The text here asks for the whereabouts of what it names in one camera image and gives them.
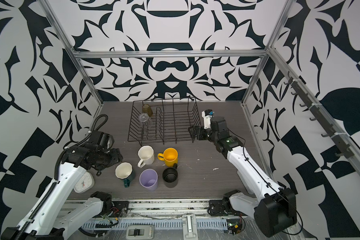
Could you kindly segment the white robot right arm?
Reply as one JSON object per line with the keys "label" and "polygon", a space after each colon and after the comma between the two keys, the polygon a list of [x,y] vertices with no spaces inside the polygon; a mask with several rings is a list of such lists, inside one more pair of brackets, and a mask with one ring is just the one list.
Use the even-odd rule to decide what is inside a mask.
{"label": "white robot right arm", "polygon": [[192,140],[214,144],[236,169],[248,195],[241,192],[228,197],[231,208],[253,218],[268,238],[284,232],[298,222],[295,193],[274,182],[252,159],[244,143],[231,134],[223,117],[204,117],[203,126],[188,128]]}

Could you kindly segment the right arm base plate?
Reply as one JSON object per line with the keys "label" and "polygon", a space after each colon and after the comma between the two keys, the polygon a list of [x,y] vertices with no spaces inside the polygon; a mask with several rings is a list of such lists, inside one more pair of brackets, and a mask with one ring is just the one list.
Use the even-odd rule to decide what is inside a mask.
{"label": "right arm base plate", "polygon": [[207,208],[207,213],[213,217],[220,216],[242,216],[246,217],[247,215],[242,212],[235,211],[230,203],[225,200],[209,200],[209,207]]}

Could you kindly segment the amber textured glass cup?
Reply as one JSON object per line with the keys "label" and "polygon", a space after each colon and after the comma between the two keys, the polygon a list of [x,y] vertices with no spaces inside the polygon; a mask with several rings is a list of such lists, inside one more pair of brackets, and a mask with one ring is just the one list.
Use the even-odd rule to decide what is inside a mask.
{"label": "amber textured glass cup", "polygon": [[144,104],[142,106],[142,113],[147,114],[149,117],[153,116],[153,110],[149,104]]}

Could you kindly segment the clear glass cup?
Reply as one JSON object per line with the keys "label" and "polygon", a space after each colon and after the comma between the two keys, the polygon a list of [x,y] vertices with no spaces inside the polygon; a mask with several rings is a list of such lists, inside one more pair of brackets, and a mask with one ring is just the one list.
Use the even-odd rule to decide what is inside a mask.
{"label": "clear glass cup", "polygon": [[139,115],[139,122],[140,125],[146,130],[151,128],[153,125],[153,120],[147,113],[142,113]]}

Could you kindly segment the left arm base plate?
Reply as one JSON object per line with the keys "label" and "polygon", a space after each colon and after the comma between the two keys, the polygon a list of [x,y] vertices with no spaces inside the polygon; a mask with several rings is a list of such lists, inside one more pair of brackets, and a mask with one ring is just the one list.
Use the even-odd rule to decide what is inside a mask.
{"label": "left arm base plate", "polygon": [[112,219],[125,217],[129,212],[129,203],[129,201],[113,201],[108,217]]}

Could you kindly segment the green mug white inside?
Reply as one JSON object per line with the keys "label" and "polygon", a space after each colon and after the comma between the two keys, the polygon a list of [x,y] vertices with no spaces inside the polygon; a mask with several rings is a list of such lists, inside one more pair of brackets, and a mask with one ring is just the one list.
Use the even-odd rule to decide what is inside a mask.
{"label": "green mug white inside", "polygon": [[130,163],[120,163],[115,170],[115,175],[123,181],[124,187],[129,188],[131,182],[135,179],[136,173]]}

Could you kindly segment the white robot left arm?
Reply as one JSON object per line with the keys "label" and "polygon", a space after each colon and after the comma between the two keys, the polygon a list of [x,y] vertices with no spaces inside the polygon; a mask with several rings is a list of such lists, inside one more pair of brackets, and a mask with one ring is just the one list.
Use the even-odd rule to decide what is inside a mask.
{"label": "white robot left arm", "polygon": [[93,193],[83,204],[62,219],[58,214],[68,196],[90,169],[102,174],[106,168],[123,160],[115,149],[112,135],[91,131],[79,143],[62,151],[55,165],[54,178],[31,211],[16,227],[8,227],[2,240],[67,240],[75,231],[95,216],[106,216],[113,206],[112,196]]}

